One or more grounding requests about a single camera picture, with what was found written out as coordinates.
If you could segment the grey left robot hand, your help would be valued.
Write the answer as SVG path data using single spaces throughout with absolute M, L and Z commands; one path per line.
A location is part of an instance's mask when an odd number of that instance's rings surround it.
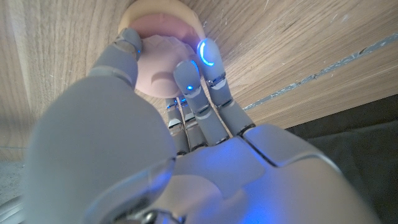
M 378 223 L 324 153 L 233 101 L 216 44 L 174 75 L 206 143 L 175 142 L 137 96 L 132 28 L 37 122 L 27 153 L 27 223 Z

